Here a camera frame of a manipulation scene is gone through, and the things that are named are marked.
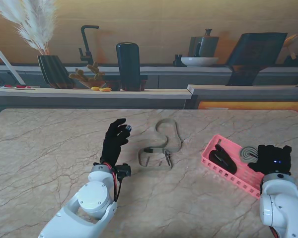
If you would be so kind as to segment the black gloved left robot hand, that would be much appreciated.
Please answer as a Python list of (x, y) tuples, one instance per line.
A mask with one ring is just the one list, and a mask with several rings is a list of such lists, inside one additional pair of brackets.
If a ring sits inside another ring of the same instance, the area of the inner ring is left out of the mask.
[(130, 131), (125, 122), (126, 119), (121, 118), (110, 124), (103, 141), (101, 164), (108, 163), (113, 167), (117, 163), (121, 147), (129, 142)]

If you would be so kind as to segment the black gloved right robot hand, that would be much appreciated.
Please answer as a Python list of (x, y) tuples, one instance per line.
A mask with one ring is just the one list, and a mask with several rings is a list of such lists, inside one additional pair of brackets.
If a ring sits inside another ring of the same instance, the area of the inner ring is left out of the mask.
[(258, 160), (256, 163), (249, 163), (248, 167), (255, 172), (264, 175), (271, 173), (281, 173), (291, 175), (291, 146), (283, 148), (273, 145), (258, 146)]

